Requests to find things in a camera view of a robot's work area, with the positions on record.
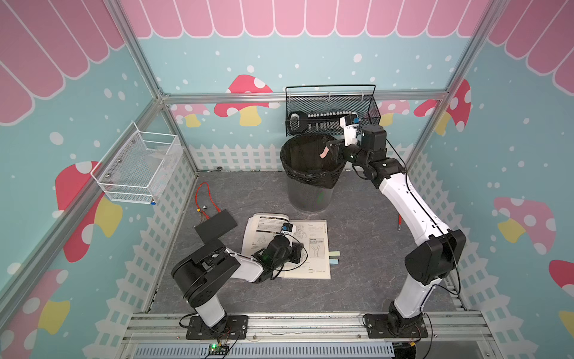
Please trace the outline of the black flat box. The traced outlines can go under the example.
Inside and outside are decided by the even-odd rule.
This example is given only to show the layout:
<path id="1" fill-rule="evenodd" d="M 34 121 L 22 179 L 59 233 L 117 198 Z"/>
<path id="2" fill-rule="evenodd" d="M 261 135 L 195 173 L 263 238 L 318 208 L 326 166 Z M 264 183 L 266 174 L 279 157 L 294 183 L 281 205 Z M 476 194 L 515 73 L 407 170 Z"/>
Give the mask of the black flat box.
<path id="1" fill-rule="evenodd" d="M 218 214 L 213 215 L 210 219 L 197 225 L 195 230 L 203 245 L 207 245 L 213 240 L 220 239 L 221 236 L 230 232 L 237 226 L 238 224 L 233 216 L 228 210 L 224 209 Z"/>

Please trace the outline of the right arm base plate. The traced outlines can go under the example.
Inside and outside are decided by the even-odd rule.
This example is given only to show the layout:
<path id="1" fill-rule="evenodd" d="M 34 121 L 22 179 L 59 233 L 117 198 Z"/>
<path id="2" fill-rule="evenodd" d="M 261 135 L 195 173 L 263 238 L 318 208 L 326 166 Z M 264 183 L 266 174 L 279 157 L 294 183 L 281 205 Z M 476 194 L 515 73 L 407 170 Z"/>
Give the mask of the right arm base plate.
<path id="1" fill-rule="evenodd" d="M 365 314 L 363 325 L 369 339 L 421 340 L 428 338 L 426 324 L 421 315 L 403 319 L 395 314 Z"/>

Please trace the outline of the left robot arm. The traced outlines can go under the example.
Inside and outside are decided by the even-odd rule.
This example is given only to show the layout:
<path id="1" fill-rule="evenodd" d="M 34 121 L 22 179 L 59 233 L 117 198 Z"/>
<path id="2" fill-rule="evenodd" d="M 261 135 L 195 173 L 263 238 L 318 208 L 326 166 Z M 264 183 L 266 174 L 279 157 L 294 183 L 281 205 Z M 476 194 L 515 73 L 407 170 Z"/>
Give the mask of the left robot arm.
<path id="1" fill-rule="evenodd" d="M 225 325 L 227 312 L 217 293 L 228 280 L 256 284 L 272 281 L 287 270 L 286 264 L 299 268 L 307 258 L 304 245 L 288 233 L 276 235 L 266 248 L 250 257 L 234 252 L 214 239 L 177 263 L 171 276 L 203 324 L 219 333 Z"/>

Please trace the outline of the sketch tutorial book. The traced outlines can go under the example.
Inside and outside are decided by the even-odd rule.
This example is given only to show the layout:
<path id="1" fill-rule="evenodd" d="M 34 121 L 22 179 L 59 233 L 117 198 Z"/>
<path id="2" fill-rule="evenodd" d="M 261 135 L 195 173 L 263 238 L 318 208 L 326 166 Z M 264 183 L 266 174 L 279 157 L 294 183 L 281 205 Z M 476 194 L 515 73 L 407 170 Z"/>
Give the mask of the sketch tutorial book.
<path id="1" fill-rule="evenodd" d="M 248 218 L 240 268 L 233 275 L 252 283 L 276 278 L 328 280 L 327 221 L 290 220 L 287 215 L 257 213 Z"/>

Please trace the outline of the small circuit board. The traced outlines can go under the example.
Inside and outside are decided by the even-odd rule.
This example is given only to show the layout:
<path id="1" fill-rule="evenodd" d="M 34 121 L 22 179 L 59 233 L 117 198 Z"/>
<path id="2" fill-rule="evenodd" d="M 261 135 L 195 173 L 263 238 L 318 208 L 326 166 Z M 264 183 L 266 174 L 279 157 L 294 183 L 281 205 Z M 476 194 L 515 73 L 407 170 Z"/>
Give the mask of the small circuit board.
<path id="1" fill-rule="evenodd" d="M 230 346 L 227 344 L 214 343 L 209 346 L 209 351 L 206 357 L 210 356 L 226 356 L 230 351 Z"/>

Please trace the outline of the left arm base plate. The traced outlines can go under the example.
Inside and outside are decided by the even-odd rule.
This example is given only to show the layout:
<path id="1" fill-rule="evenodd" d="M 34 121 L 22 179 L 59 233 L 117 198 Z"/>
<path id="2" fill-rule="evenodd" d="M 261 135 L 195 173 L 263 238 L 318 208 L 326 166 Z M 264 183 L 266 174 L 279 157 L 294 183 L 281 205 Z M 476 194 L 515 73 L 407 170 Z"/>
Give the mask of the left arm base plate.
<path id="1" fill-rule="evenodd" d="M 190 318 L 185 339 L 187 340 L 244 340 L 247 336 L 249 316 L 227 316 L 213 328 L 207 326 L 199 316 Z"/>

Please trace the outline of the mesh trash bin black bag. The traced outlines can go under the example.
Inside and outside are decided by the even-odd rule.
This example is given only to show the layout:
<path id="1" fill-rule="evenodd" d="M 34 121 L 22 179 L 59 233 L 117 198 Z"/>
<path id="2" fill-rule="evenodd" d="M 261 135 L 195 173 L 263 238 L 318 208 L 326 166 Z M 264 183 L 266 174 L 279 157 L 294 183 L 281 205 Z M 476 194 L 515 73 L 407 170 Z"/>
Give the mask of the mesh trash bin black bag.
<path id="1" fill-rule="evenodd" d="M 303 134 L 290 138 L 280 150 L 287 179 L 287 194 L 292 206 L 303 212 L 321 212 L 332 199 L 334 187 L 346 162 L 337 163 L 328 154 L 320 154 L 333 136 Z"/>

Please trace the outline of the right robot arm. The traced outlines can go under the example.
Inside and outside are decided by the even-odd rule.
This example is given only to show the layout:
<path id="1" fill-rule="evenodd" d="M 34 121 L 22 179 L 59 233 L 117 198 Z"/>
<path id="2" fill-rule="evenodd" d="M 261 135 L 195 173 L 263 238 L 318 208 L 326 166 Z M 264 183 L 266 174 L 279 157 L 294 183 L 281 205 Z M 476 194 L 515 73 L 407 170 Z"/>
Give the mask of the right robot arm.
<path id="1" fill-rule="evenodd" d="M 344 125 L 344 138 L 327 143 L 333 157 L 359 167 L 366 179 L 396 208 L 410 229 L 416 247 L 405 257 L 407 277 L 399 295 L 383 316 L 384 328 L 366 318 L 366 325 L 381 337 L 421 334 L 424 306 L 441 281 L 457 269 L 466 235 L 452 230 L 415 190 L 403 162 L 387 155 L 387 133 L 379 125 Z"/>

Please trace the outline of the pink sticky note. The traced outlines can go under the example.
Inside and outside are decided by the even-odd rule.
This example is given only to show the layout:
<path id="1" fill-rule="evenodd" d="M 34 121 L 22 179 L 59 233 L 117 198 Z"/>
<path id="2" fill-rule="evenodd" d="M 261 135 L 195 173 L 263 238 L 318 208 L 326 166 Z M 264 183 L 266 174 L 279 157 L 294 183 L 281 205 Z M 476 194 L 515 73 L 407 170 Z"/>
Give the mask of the pink sticky note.
<path id="1" fill-rule="evenodd" d="M 329 154 L 330 150 L 328 147 L 325 147 L 324 150 L 322 151 L 322 153 L 319 155 L 321 159 L 324 159 L 328 154 Z"/>

